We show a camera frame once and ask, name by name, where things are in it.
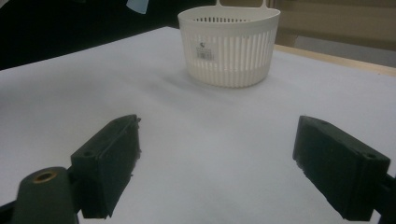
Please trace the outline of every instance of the sticker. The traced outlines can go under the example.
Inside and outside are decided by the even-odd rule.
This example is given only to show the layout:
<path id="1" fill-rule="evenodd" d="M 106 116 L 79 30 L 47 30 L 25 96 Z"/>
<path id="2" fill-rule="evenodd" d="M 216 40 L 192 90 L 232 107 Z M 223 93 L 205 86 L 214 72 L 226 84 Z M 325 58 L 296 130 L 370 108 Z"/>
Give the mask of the sticker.
<path id="1" fill-rule="evenodd" d="M 198 42 L 194 46 L 195 57 L 200 60 L 215 62 L 217 60 L 217 45 L 213 43 Z"/>

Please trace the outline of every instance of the light blue object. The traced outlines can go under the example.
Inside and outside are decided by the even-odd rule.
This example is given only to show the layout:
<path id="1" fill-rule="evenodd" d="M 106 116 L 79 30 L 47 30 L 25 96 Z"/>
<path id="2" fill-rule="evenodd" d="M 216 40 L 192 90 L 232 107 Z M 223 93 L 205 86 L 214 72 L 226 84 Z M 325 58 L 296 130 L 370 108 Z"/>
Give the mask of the light blue object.
<path id="1" fill-rule="evenodd" d="M 149 0 L 128 0 L 126 6 L 131 10 L 140 14 L 146 14 L 148 10 Z"/>

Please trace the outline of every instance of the white plastic basket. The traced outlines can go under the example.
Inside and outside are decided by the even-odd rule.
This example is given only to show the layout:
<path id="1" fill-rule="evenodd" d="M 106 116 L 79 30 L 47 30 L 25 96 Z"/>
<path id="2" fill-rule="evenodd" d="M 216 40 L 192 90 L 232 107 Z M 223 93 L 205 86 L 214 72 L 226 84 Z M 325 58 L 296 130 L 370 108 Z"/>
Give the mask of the white plastic basket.
<path id="1" fill-rule="evenodd" d="M 261 7 L 196 7 L 178 14 L 187 68 L 205 83 L 240 88 L 269 71 L 280 11 Z"/>

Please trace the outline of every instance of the white tabletop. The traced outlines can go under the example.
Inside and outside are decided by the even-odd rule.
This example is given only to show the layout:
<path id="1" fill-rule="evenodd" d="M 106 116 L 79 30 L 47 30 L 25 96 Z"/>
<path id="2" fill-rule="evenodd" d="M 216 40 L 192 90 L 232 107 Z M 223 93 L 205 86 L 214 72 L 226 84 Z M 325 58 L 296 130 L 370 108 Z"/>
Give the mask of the white tabletop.
<path id="1" fill-rule="evenodd" d="M 396 160 L 395 77 L 275 51 L 263 82 L 217 88 L 162 28 L 0 72 L 0 204 L 128 114 L 142 119 L 134 176 L 113 218 L 80 223 L 348 223 L 291 157 L 300 115 Z"/>

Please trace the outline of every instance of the basket handle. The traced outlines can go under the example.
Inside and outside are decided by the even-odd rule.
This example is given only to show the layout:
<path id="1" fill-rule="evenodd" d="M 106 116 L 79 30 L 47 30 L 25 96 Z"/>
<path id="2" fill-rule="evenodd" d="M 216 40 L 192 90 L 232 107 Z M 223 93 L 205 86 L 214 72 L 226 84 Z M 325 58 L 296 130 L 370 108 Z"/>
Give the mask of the basket handle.
<path id="1" fill-rule="evenodd" d="M 222 7 L 222 4 L 221 4 L 220 0 L 217 0 L 216 7 Z M 262 5 L 260 6 L 260 8 L 262 8 L 262 9 L 267 9 L 268 8 L 266 0 L 262 0 Z"/>

